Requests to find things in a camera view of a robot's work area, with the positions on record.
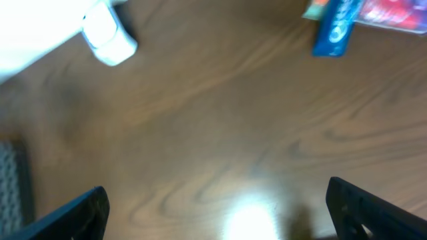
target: brown wooden surface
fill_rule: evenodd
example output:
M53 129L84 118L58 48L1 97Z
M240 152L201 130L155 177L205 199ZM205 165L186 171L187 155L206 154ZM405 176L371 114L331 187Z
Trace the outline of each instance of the brown wooden surface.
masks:
M239 240L254 206L286 239L301 205L323 236L331 176L427 217L426 39L358 26L345 57L320 59L304 2L129 5L131 59L103 65L77 35L0 87L39 217L102 185L105 239Z

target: white device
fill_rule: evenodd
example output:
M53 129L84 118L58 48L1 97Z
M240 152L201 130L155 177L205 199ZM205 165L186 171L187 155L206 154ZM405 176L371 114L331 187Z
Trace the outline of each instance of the white device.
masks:
M113 7L103 1L86 13L82 33L93 54L109 66L131 57L138 46L124 29Z

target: gray mesh object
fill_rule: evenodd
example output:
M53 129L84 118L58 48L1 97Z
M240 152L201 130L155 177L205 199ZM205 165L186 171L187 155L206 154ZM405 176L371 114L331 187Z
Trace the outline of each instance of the gray mesh object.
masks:
M0 142L0 238L14 233L32 218L31 189L22 148Z

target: white object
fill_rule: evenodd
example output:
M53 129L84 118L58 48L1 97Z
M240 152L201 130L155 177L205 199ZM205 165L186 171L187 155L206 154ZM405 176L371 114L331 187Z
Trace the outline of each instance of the white object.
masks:
M125 61L137 49L137 42L126 32L114 9L103 1L86 13L82 33L93 54L109 66Z

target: plastic packaging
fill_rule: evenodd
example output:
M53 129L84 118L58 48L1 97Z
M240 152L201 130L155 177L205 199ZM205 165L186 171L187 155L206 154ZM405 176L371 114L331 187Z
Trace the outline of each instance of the plastic packaging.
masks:
M344 54L362 3L363 0L330 0L314 44L314 56L340 57Z
M327 4L328 0L312 1L303 17L321 19ZM356 22L425 34L427 33L427 0L365 0Z

